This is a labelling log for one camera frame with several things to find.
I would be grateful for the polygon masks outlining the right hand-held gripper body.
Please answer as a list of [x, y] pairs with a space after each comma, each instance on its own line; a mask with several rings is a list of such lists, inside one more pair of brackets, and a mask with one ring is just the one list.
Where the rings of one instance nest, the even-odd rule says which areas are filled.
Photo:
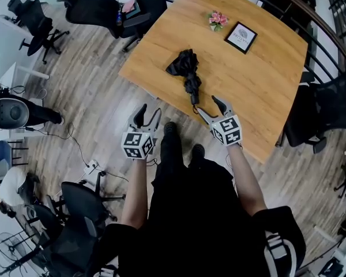
[[242, 127], [236, 114], [211, 123], [210, 129], [214, 137], [226, 147], [240, 144], [243, 140]]

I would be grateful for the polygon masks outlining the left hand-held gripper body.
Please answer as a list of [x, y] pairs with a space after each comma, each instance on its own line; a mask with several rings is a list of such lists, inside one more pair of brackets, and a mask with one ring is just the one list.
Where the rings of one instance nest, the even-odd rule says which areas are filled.
[[138, 128], [129, 122], [127, 131], [122, 134], [121, 148], [127, 158], [145, 160], [151, 155], [156, 145], [155, 133], [158, 123]]

